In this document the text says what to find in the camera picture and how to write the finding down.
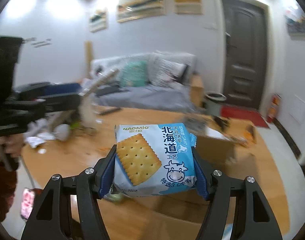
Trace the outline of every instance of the cartoon cow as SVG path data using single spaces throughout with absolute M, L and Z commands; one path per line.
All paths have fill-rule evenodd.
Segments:
M 165 165 L 164 168 L 168 169 L 167 179 L 171 182 L 181 182 L 185 178 L 185 171 L 188 169 L 184 166 L 184 162 L 173 163 L 172 160 L 169 161 L 168 165 Z

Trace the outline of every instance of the green pillow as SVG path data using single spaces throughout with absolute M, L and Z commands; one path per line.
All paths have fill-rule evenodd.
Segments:
M 120 79 L 122 87 L 143 87 L 147 82 L 147 61 L 129 62 L 122 69 Z

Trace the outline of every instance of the door panel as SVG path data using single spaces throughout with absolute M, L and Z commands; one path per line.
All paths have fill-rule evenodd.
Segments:
M 264 10 L 239 0 L 222 3 L 227 32 L 223 93 L 228 104 L 258 109 L 267 68 Z

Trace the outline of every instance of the baseboard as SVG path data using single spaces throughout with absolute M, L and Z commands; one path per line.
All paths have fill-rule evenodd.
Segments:
M 296 157 L 296 159 L 299 159 L 301 152 L 300 152 L 298 146 L 296 145 L 295 141 L 291 138 L 291 136 L 289 135 L 287 130 L 283 127 L 283 125 L 277 119 L 274 119 L 273 123 L 278 128 L 278 130 L 280 131 L 282 136 L 285 138 L 286 142 L 288 143 L 289 147 L 291 148 L 292 152 L 294 153 L 294 156 Z M 305 166 L 301 166 L 301 169 L 305 176 Z

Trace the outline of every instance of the door frame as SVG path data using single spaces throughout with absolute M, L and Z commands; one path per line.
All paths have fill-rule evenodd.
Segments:
M 217 11 L 217 24 L 218 24 L 218 34 L 221 37 L 218 43 L 219 53 L 219 64 L 221 66 L 221 78 L 218 85 L 218 90 L 222 93 L 225 80 L 225 70 L 226 70 L 226 25 L 225 25 L 225 15 L 223 12 L 222 0 L 214 0 L 216 11 Z M 269 5 L 259 2 L 257 0 L 240 0 L 252 5 L 258 6 L 264 10 L 266 16 L 266 26 L 267 26 L 267 68 L 264 81 L 264 87 L 262 92 L 262 98 L 260 101 L 259 112 L 265 116 L 267 113 L 268 105 L 270 104 L 271 95 L 274 92 L 273 80 L 275 76 L 275 64 L 274 64 L 274 36 L 273 36 L 273 25 L 272 25 L 272 10 Z

